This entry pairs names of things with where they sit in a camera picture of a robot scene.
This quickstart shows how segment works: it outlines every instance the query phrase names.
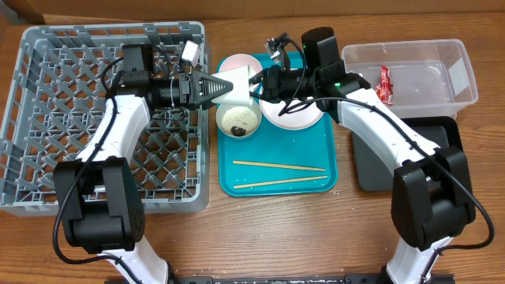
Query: wooden table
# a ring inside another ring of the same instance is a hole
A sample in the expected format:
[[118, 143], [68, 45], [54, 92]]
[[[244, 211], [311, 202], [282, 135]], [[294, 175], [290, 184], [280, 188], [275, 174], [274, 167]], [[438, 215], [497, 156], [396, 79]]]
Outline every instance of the wooden table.
[[[490, 248], [448, 252], [435, 266], [458, 283], [502, 282], [505, 252], [505, 14], [467, 13], [375, 17], [310, 17], [205, 21], [214, 68], [226, 56], [264, 52], [267, 37], [286, 31], [300, 42], [310, 28], [331, 26], [340, 48], [353, 43], [416, 39], [460, 39], [477, 80], [479, 101], [458, 114], [475, 196], [496, 226]], [[23, 27], [9, 27], [0, 53], [0, 103], [5, 106]], [[210, 115], [211, 201], [198, 214], [149, 215], [145, 234], [178, 275], [215, 278], [344, 275], [378, 272], [393, 255], [398, 234], [390, 217], [391, 194], [357, 189], [349, 131], [335, 125], [339, 181], [329, 192], [294, 196], [233, 198], [218, 180], [215, 110]], [[64, 264], [54, 254], [54, 218], [0, 213], [0, 282], [101, 283], [118, 273], [105, 262]], [[63, 252], [70, 248], [61, 230]], [[482, 217], [455, 243], [487, 236]]]

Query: white bowl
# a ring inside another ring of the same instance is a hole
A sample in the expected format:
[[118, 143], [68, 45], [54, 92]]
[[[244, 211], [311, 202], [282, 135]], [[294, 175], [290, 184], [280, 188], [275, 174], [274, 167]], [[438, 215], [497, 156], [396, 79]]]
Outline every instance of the white bowl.
[[[252, 110], [252, 112], [258, 118], [258, 125], [256, 126], [256, 128], [244, 136], [233, 136], [233, 135], [226, 133], [223, 130], [223, 126], [222, 126], [223, 116], [228, 110], [231, 110], [234, 107], [247, 107], [250, 110]], [[235, 138], [235, 139], [245, 139], [245, 138], [251, 136], [251, 134], [253, 134], [260, 127], [262, 117], [263, 117], [263, 115], [261, 114], [260, 106], [258, 105], [258, 103], [256, 101], [252, 101], [252, 106], [235, 106], [235, 105], [230, 105], [230, 104], [220, 104], [218, 107], [218, 110], [215, 113], [215, 122], [217, 123], [219, 130], [221, 132], [223, 132], [224, 134], [226, 134], [227, 136]]]

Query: clear plastic container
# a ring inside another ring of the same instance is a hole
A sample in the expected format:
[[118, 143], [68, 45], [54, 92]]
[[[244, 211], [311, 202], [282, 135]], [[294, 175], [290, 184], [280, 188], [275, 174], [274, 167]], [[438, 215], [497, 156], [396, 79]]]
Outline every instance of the clear plastic container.
[[344, 47], [346, 71], [375, 88], [380, 67], [390, 68], [393, 106], [400, 118], [450, 116], [478, 100], [465, 46], [458, 39], [370, 43]]

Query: white plate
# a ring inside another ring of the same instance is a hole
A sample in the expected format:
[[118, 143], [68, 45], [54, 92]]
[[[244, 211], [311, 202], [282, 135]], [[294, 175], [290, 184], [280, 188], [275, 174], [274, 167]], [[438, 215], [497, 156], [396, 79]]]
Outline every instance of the white plate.
[[[290, 104], [294, 106], [300, 101], [295, 99]], [[323, 112], [319, 110], [315, 103], [307, 107], [305, 110], [299, 111], [294, 114], [284, 114], [279, 117], [279, 112], [286, 105], [286, 103], [268, 103], [260, 100], [260, 108], [263, 115], [271, 122], [282, 129], [287, 130], [301, 130], [315, 125], [323, 117]]]

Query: red wrapper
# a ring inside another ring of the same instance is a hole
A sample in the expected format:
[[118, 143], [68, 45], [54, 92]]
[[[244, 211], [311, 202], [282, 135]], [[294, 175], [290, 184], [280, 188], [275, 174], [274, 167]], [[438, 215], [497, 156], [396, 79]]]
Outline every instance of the red wrapper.
[[380, 67], [380, 83], [376, 87], [376, 93], [384, 105], [393, 105], [393, 89], [391, 87], [389, 68], [384, 65]]

